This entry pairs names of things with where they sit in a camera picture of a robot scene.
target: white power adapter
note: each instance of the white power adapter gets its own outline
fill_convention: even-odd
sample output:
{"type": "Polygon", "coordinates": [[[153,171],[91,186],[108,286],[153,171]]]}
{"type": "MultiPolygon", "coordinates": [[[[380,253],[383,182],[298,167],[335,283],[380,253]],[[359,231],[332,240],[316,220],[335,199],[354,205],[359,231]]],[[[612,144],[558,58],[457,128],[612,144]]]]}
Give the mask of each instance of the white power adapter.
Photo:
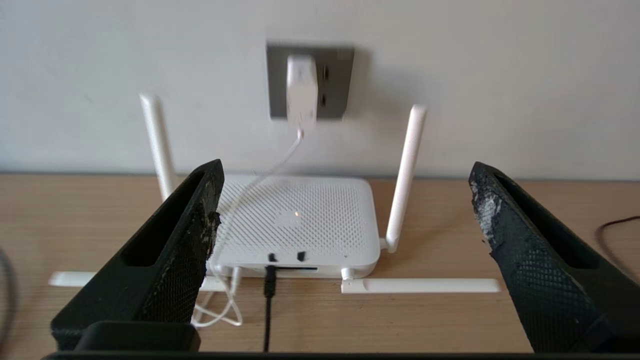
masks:
{"type": "Polygon", "coordinates": [[[287,120],[309,130],[316,126],[318,82],[316,61],[309,55],[287,58],[287,120]]]}

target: router vent grille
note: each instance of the router vent grille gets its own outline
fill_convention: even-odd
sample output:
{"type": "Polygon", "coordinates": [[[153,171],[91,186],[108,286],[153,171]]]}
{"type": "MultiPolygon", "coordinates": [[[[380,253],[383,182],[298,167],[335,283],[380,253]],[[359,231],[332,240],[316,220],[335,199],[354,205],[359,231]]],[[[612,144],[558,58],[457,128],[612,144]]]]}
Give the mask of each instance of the router vent grille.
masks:
{"type": "Polygon", "coordinates": [[[355,179],[270,177],[244,194],[228,227],[232,202],[253,178],[225,180],[218,206],[221,257],[239,261],[254,259],[256,253],[295,257],[306,251],[312,257],[347,258],[372,241],[378,246],[377,233],[371,234],[375,224],[367,221],[372,216],[363,213],[367,206],[362,201],[371,201],[370,190],[355,179]]]}

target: white cable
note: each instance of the white cable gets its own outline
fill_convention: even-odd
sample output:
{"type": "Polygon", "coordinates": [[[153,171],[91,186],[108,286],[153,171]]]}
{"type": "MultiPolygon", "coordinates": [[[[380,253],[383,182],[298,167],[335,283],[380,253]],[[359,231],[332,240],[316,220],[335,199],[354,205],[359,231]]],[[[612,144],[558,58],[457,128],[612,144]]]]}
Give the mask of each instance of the white cable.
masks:
{"type": "MultiPolygon", "coordinates": [[[[229,208],[228,211],[228,220],[227,220],[227,224],[226,224],[226,228],[230,229],[232,224],[233,224],[233,219],[234,219],[234,215],[236,214],[236,209],[238,208],[238,206],[240,205],[240,202],[242,201],[243,197],[252,189],[255,188],[258,184],[260,184],[261,182],[263,182],[263,180],[265,180],[267,177],[273,175],[276,171],[278,171],[280,169],[280,167],[282,167],[282,165],[284,165],[285,163],[287,163],[287,161],[289,161],[289,158],[296,152],[296,149],[298,148],[298,146],[300,145],[300,143],[302,142],[302,139],[304,138],[305,133],[302,130],[301,127],[298,128],[298,136],[296,138],[296,140],[293,142],[293,144],[291,144],[291,146],[289,147],[289,150],[287,150],[287,152],[282,156],[282,158],[280,159],[280,161],[276,162],[267,172],[265,172],[264,174],[262,174],[259,177],[256,177],[252,182],[250,182],[247,186],[245,186],[242,191],[240,192],[240,194],[236,197],[235,201],[232,203],[231,207],[229,208]]],[[[213,324],[215,324],[216,322],[219,322],[220,320],[227,322],[231,325],[235,325],[235,326],[240,326],[243,323],[243,319],[242,319],[242,314],[240,313],[240,309],[237,306],[236,300],[234,298],[234,295],[236,294],[236,289],[239,283],[239,279],[241,277],[240,275],[240,268],[236,267],[234,268],[234,272],[232,275],[232,284],[231,284],[231,289],[229,289],[227,283],[224,281],[224,279],[222,279],[221,274],[218,272],[218,269],[216,269],[215,265],[217,265],[218,262],[218,258],[220,257],[220,254],[222,252],[222,248],[225,244],[224,241],[220,241],[221,236],[218,237],[218,239],[216,239],[217,242],[217,246],[215,247],[215,252],[214,254],[209,258],[209,260],[207,260],[207,268],[209,269],[209,271],[213,274],[213,276],[215,276],[220,283],[222,283],[223,288],[225,290],[225,293],[227,294],[227,305],[225,305],[224,309],[222,310],[222,312],[220,314],[214,313],[210,310],[207,310],[205,307],[208,305],[209,301],[211,300],[211,297],[213,296],[213,291],[211,291],[210,293],[207,294],[207,296],[204,298],[204,300],[202,301],[201,304],[196,304],[195,306],[195,314],[191,317],[191,324],[194,327],[207,327],[207,326],[211,326],[213,324]],[[234,312],[236,313],[236,318],[237,320],[233,320],[233,319],[229,319],[226,317],[227,313],[229,312],[229,310],[233,309],[234,312]],[[213,319],[208,321],[208,322],[201,322],[202,319],[202,315],[203,314],[207,314],[209,316],[213,316],[213,319]]]]}

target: white wall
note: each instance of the white wall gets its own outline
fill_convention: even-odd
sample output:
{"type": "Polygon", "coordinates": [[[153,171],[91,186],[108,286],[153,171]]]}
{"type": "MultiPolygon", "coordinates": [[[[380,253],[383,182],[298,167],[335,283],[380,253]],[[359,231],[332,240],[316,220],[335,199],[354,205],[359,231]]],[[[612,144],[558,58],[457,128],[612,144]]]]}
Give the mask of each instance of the white wall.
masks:
{"type": "Polygon", "coordinates": [[[151,172],[137,92],[163,99],[177,168],[264,170],[267,39],[353,43],[348,115],[288,171],[397,172],[410,105],[431,108],[418,175],[481,160],[529,178],[640,179],[640,1],[0,3],[0,170],[151,172]]]}

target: wooden desk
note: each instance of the wooden desk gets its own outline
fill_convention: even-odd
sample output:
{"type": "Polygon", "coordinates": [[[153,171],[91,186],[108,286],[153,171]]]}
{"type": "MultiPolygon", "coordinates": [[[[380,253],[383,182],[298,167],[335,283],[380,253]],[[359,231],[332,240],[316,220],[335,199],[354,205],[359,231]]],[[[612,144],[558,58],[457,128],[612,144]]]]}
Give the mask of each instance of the wooden desk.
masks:
{"type": "MultiPolygon", "coordinates": [[[[394,182],[372,180],[380,233],[394,182]]],[[[639,183],[528,182],[524,188],[595,246],[606,221],[640,214],[639,183]]],[[[494,277],[496,264],[465,181],[416,181],[399,250],[383,253],[373,277],[494,277]]],[[[160,205],[154,177],[0,176],[0,245],[11,257],[20,309],[9,358],[55,350],[53,316],[77,289],[47,285],[52,272],[97,271],[160,205]]],[[[640,273],[640,224],[607,232],[612,248],[640,273]]],[[[243,280],[245,324],[201,331],[201,350],[259,351],[260,279],[243,280]]],[[[218,297],[222,306],[223,295],[218,297]]],[[[339,281],[282,279],[273,301],[273,351],[530,352],[506,292],[455,295],[341,295],[339,281]]]]}

